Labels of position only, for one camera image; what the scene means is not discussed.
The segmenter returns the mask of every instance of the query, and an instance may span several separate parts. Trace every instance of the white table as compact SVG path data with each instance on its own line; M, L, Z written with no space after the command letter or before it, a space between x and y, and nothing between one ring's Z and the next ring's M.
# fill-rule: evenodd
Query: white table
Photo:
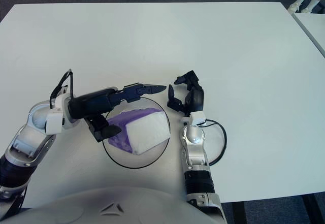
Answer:
M193 69L207 117L228 134L211 169L222 202L325 191L325 59L280 3L15 5L0 23L0 61L1 154L68 68L78 95L134 82L168 85ZM175 94L186 92L175 86ZM109 185L183 197L181 115L167 108L167 91L151 98L172 128L158 161L139 170L114 164L81 122L57 137L25 206ZM210 158L219 138L207 137Z
M292 16L325 57L325 15L294 13Z

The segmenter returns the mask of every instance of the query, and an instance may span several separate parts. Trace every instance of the tissue box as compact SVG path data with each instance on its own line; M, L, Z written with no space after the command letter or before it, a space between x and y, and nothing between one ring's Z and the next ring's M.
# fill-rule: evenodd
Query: tissue box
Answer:
M109 144L132 154L142 154L170 137L165 112L154 108L122 112L108 123L122 129Z

